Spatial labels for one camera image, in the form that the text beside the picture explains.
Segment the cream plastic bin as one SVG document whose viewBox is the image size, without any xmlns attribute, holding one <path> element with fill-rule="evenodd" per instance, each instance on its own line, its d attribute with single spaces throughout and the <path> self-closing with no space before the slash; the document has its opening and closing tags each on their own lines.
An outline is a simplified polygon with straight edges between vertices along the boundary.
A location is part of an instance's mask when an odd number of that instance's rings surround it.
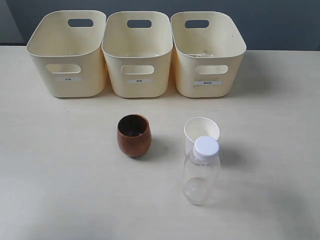
<svg viewBox="0 0 320 240">
<path fill-rule="evenodd" d="M 114 93 L 122 98 L 156 98 L 168 87 L 172 30 L 158 11 L 120 11 L 106 21 L 101 44 Z"/>
<path fill-rule="evenodd" d="M 184 11 L 172 15 L 170 23 L 178 92 L 188 98 L 225 96 L 247 50 L 231 17 L 217 11 Z"/>
<path fill-rule="evenodd" d="M 106 20 L 98 10 L 59 10 L 40 21 L 26 50 L 54 97 L 85 98 L 104 90 Z"/>
</svg>

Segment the white paper cup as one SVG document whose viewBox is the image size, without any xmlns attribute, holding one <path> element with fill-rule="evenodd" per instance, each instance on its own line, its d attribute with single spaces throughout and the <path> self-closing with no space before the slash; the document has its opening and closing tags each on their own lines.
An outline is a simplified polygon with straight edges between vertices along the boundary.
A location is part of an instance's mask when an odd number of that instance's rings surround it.
<svg viewBox="0 0 320 240">
<path fill-rule="evenodd" d="M 193 117 L 184 126 L 184 136 L 185 155 L 187 155 L 193 149 L 196 139 L 201 136 L 209 136 L 218 141 L 220 138 L 220 128 L 209 118 Z"/>
</svg>

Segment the left cream plastic bin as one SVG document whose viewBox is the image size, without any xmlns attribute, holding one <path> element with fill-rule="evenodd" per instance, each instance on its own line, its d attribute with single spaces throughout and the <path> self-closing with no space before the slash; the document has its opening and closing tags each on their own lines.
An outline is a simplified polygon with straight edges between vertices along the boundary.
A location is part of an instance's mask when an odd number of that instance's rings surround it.
<svg viewBox="0 0 320 240">
<path fill-rule="evenodd" d="M 85 98 L 104 90 L 106 20 L 98 10 L 59 10 L 40 21 L 26 50 L 54 97 Z"/>
</svg>

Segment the right cream plastic bin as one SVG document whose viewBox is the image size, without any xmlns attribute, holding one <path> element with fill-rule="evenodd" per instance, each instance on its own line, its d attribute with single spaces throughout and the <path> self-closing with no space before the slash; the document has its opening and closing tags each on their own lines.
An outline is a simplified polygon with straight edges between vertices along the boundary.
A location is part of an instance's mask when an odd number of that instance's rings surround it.
<svg viewBox="0 0 320 240">
<path fill-rule="evenodd" d="M 188 98 L 225 96 L 247 50 L 231 17 L 217 11 L 184 11 L 172 15 L 170 23 L 178 92 Z"/>
</svg>

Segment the middle cream plastic bin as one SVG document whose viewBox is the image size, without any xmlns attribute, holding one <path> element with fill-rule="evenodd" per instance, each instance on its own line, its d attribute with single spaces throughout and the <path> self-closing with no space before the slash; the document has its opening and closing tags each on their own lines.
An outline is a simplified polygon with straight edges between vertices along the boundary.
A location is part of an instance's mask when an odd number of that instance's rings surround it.
<svg viewBox="0 0 320 240">
<path fill-rule="evenodd" d="M 122 98 L 156 98 L 168 87 L 172 30 L 158 11 L 120 11 L 106 21 L 101 44 L 114 93 Z"/>
</svg>

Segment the clear plastic bottle white cap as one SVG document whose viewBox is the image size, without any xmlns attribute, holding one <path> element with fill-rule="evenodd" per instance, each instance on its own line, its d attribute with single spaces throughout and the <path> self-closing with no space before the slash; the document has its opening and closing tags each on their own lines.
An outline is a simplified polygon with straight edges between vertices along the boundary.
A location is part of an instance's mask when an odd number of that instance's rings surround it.
<svg viewBox="0 0 320 240">
<path fill-rule="evenodd" d="M 213 198 L 221 162 L 219 143 L 210 136 L 198 137 L 183 165 L 181 188 L 187 201 L 204 205 Z"/>
</svg>

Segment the brown wooden cup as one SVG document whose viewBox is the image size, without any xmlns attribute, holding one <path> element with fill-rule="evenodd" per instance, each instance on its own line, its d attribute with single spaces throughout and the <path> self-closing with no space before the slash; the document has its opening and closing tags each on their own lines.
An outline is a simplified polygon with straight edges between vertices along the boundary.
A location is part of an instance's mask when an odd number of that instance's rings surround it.
<svg viewBox="0 0 320 240">
<path fill-rule="evenodd" d="M 140 114 L 129 114 L 121 118 L 117 124 L 117 143 L 128 157 L 144 155 L 152 143 L 149 121 Z"/>
</svg>

